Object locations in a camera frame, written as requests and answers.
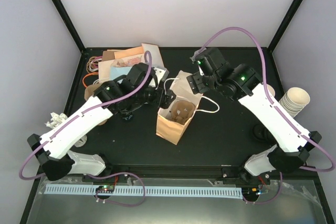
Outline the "brown pulp cup carrier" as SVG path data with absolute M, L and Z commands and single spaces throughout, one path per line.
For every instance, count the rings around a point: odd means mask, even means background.
M 171 107 L 171 120 L 184 125 L 195 111 L 195 105 L 186 100 L 175 101 Z

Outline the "brown paper takeout bag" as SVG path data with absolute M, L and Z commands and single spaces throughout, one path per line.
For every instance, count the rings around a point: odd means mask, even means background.
M 220 110 L 218 103 L 202 95 L 194 94 L 187 81 L 190 75 L 188 72 L 179 71 L 175 78 L 168 78 L 165 82 L 171 81 L 166 91 L 173 91 L 176 94 L 175 100 L 167 109 L 160 108 L 156 121 L 156 135 L 177 145 L 191 120 L 197 112 L 216 113 Z M 206 99 L 216 106 L 214 110 L 199 109 L 201 99 Z

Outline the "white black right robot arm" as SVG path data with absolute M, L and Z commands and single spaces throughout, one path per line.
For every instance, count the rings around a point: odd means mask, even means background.
M 252 155 L 238 171 L 239 179 L 252 183 L 258 175 L 278 170 L 291 173 L 303 167 L 313 145 L 311 132 L 296 122 L 263 85 L 260 75 L 250 66 L 232 68 L 218 48 L 195 54 L 191 61 L 199 71 L 187 77 L 194 94 L 214 90 L 246 107 L 268 130 L 275 144 Z

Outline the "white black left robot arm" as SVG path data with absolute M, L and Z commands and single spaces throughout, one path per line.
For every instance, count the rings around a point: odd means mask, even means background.
M 138 63 L 127 74 L 101 84 L 85 104 L 59 126 L 42 136 L 32 134 L 27 142 L 44 175 L 51 181 L 68 174 L 89 174 L 102 182 L 108 181 L 113 169 L 105 157 L 76 153 L 71 148 L 94 127 L 116 114 L 129 120 L 133 111 L 147 103 L 167 109 L 176 98 L 172 90 L 160 86 L 168 73 L 166 69 Z

